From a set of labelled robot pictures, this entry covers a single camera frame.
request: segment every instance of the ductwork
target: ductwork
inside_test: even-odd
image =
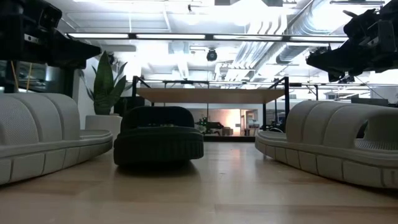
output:
[[[303,11],[298,19],[287,28],[285,35],[328,35],[351,18],[343,13],[336,13],[329,1],[314,0]],[[290,63],[296,56],[308,49],[308,46],[279,44],[275,47],[284,47],[276,56],[277,63]]]
[[[181,79],[189,77],[188,62],[185,53],[188,52],[187,42],[172,42],[169,43],[169,54],[175,54],[178,58],[177,66],[180,72]]]
[[[270,14],[264,21],[250,23],[248,34],[281,34],[287,27],[287,19],[284,14]],[[248,70],[253,68],[260,61],[261,57],[267,52],[271,43],[268,42],[243,42],[234,62],[233,68],[242,69],[234,72],[236,75],[230,77],[231,80],[241,80],[248,74]]]
[[[295,21],[295,23],[288,27],[285,34],[287,35],[328,35],[336,30],[341,24],[337,22],[330,22],[335,20],[334,17],[325,17],[322,14],[317,13],[317,17],[314,16],[315,11],[331,10],[330,3],[326,0],[314,0],[309,7],[303,12],[303,14]],[[315,20],[324,21],[332,26],[319,27],[314,23]],[[307,46],[289,46],[277,56],[277,63],[290,63],[296,56],[300,55]]]
[[[338,12],[342,12],[342,10],[330,5],[330,2],[327,0],[313,0],[301,15],[298,16],[297,20],[285,30],[284,34],[328,35],[351,19],[349,16],[343,13],[339,14]],[[307,49],[308,46],[305,45],[298,46],[276,42],[272,44],[266,54],[263,54],[263,58],[256,64],[254,69],[256,71],[267,71],[268,69],[264,68],[264,66],[267,66],[267,63],[286,64],[287,66],[295,57]]]

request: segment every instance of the potted plant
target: potted plant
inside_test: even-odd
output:
[[[109,130],[115,140],[120,132],[122,117],[111,114],[112,107],[120,99],[124,90],[128,90],[132,85],[126,86],[126,76],[123,75],[124,63],[118,70],[116,78],[113,77],[112,66],[109,62],[108,54],[104,52],[99,60],[95,72],[94,89],[92,90],[85,80],[85,74],[80,70],[79,76],[83,80],[86,91],[90,99],[93,100],[96,115],[86,116],[86,129]]]

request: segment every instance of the pipe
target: pipe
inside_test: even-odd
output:
[[[164,18],[164,21],[166,22],[167,29],[169,30],[169,32],[172,32],[172,27],[170,26],[169,17],[167,16],[167,12],[166,12],[166,7],[163,8],[163,18]]]
[[[328,35],[336,30],[340,25],[344,24],[346,15],[341,15],[341,18],[331,18],[329,1],[314,0],[310,5],[298,16],[297,20],[285,31],[286,35]],[[277,56],[277,63],[290,63],[296,56],[305,51],[307,46],[286,46],[285,49]]]
[[[327,35],[336,30],[340,25],[348,22],[351,18],[341,13],[341,17],[331,13],[335,10],[330,8],[328,0],[312,0],[299,14],[287,24],[285,35]],[[274,43],[266,52],[265,56],[253,65],[254,69],[259,70],[270,60],[277,63],[290,63],[296,56],[300,55],[308,46],[291,46],[282,42]]]
[[[248,34],[259,34],[259,31],[262,29],[262,27],[263,22],[252,22],[248,30]],[[243,42],[241,44],[241,47],[239,48],[239,52],[235,57],[234,62],[232,63],[232,66],[234,68],[239,68],[240,64],[245,60],[245,58],[249,55],[249,52],[251,52],[253,48],[253,42]]]
[[[279,14],[277,17],[274,17],[273,20],[263,21],[263,26],[259,30],[258,34],[282,34],[282,31],[286,28],[287,25],[287,18],[283,14]],[[269,42],[258,42],[252,43],[252,51],[249,51],[250,54],[244,58],[242,63],[239,63],[239,68],[253,68],[255,64],[260,61],[263,55],[270,49],[272,46]]]

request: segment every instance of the security camera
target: security camera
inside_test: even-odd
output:
[[[217,60],[217,53],[215,49],[210,49],[209,52],[207,53],[207,61],[209,62],[214,62]]]

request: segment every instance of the cable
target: cable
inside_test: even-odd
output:
[[[18,79],[17,79],[17,75],[15,74],[15,68],[14,68],[14,62],[13,61],[11,61],[11,67],[12,67],[12,74],[14,75],[14,81],[15,81],[16,90],[17,90],[17,92],[19,92]]]
[[[355,77],[355,78],[357,78],[361,83],[363,83],[363,85],[365,85],[366,87],[368,87],[373,93],[375,93],[377,96],[380,96],[380,98],[382,98],[383,100],[385,100],[385,98],[384,97],[382,97],[380,94],[378,94],[376,91],[374,91],[370,86],[368,86],[365,82],[363,82],[360,78],[358,78],[358,77]]]
[[[30,63],[29,74],[27,75],[26,92],[29,90],[30,74],[32,73],[32,63]]]

